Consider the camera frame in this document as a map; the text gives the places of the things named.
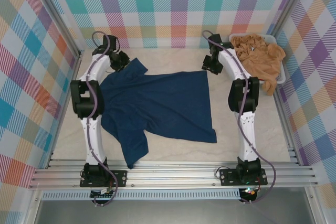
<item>plaid wall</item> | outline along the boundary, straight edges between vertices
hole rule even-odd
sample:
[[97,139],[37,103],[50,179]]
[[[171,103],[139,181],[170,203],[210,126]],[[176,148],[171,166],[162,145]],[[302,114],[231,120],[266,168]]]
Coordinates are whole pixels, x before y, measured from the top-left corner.
[[336,217],[336,0],[299,0],[278,44],[287,55],[280,92],[296,143],[322,185],[325,212]]
[[271,31],[287,0],[54,0],[80,44],[91,34],[119,37],[121,47],[207,47],[201,32]]
[[0,0],[0,224],[24,217],[74,62],[40,0]]

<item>white basket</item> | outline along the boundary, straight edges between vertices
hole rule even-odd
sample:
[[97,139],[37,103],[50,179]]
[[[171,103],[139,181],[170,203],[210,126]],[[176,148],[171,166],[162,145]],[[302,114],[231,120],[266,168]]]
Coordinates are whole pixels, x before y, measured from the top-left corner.
[[[231,41],[232,37],[244,37],[246,35],[253,34],[253,33],[246,33],[246,34],[230,34],[229,36],[229,41]],[[274,36],[272,35],[267,35],[267,34],[257,34],[261,36],[266,43],[275,43],[277,44],[277,40],[275,39]],[[281,63],[281,68],[280,68],[280,74],[277,77],[277,83],[278,84],[283,84],[286,81],[286,75],[285,75],[285,70],[284,70],[284,64]]]

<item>brown cloth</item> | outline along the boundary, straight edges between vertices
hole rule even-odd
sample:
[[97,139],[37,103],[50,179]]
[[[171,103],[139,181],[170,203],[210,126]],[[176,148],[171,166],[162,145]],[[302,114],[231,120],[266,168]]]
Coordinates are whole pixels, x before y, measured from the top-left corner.
[[281,61],[285,57],[283,49],[277,44],[267,44],[256,34],[233,37],[231,43],[246,71],[251,76],[264,80],[262,88],[268,95],[273,95],[277,86],[276,78],[280,74]]

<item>navy blue t-shirt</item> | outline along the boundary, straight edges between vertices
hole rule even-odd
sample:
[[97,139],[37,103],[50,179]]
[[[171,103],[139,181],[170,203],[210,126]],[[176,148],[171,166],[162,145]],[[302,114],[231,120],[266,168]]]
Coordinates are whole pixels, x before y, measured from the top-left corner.
[[131,169],[148,153],[144,130],[170,138],[216,143],[206,71],[145,75],[138,59],[100,85],[101,126],[121,144]]

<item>gray floor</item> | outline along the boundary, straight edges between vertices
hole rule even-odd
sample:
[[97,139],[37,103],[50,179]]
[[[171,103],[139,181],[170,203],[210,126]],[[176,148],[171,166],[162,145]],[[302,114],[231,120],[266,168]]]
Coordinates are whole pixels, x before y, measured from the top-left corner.
[[35,224],[45,223],[310,224],[314,221],[303,188],[274,188],[253,206],[244,206],[238,200],[115,200],[104,208],[94,207],[90,201],[42,201]]

